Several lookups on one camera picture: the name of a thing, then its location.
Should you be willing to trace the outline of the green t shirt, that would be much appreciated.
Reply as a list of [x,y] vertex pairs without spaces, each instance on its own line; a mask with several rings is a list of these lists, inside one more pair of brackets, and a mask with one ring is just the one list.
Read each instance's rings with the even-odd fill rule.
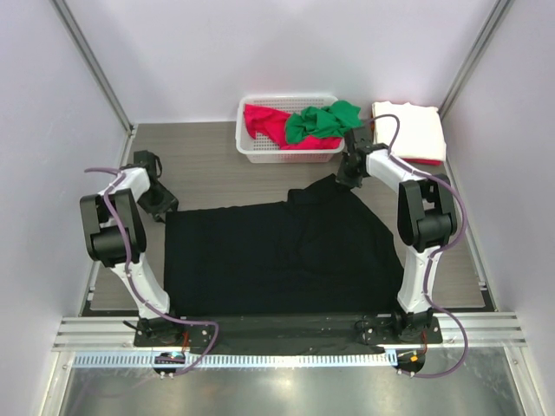
[[348,130],[362,126],[360,112],[361,108],[348,101],[335,101],[324,107],[306,107],[286,121],[286,141],[297,144],[309,135],[342,138]]

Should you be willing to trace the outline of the black t shirt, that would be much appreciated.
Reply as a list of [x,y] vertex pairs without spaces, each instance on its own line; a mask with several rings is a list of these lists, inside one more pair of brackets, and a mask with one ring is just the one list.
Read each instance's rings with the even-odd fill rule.
[[164,288],[179,315],[388,312],[402,276],[392,232],[334,176],[280,202],[166,217]]

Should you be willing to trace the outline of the white perforated plastic basket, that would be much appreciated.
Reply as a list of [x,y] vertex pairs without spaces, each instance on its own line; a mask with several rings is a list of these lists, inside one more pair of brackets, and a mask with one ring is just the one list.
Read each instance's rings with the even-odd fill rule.
[[337,98],[317,94],[251,94],[238,104],[236,150],[253,164],[326,163],[342,152]]

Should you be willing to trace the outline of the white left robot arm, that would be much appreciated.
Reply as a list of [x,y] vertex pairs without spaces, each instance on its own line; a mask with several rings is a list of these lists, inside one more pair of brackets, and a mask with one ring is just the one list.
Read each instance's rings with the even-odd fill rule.
[[139,213],[143,210],[163,224],[167,213],[178,210],[179,200],[160,182],[159,156],[136,151],[126,166],[87,171],[114,176],[104,190],[81,197],[80,211],[88,255],[117,275],[136,303],[138,321],[124,322],[135,332],[134,344],[178,344],[185,325],[170,316],[169,295],[147,261],[147,234]]

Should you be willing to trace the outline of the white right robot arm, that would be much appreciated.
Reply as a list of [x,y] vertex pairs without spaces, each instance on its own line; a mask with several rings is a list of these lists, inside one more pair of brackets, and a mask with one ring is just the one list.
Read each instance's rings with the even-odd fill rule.
[[400,310],[392,314],[391,332],[400,342],[417,342],[433,326],[430,290],[441,251],[457,231],[457,214],[450,183],[396,158],[384,145],[357,127],[344,134],[345,148],[338,183],[360,187],[368,177],[379,179],[397,195],[397,231],[406,246],[402,286],[397,295]]

